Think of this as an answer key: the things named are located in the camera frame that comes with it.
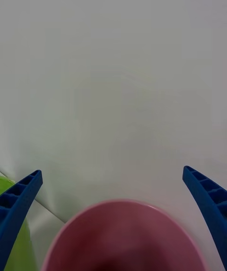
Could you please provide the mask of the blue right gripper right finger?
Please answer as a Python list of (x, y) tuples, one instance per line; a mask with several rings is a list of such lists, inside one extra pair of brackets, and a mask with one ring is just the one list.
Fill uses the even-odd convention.
[(224, 268), (227, 268), (227, 191), (191, 168), (183, 168), (183, 181), (207, 224)]

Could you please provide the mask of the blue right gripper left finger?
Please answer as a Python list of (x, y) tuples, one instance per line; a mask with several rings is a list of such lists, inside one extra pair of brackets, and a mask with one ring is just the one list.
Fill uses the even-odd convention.
[(36, 170), (0, 196), (0, 269), (4, 270), (26, 215), (43, 184)]

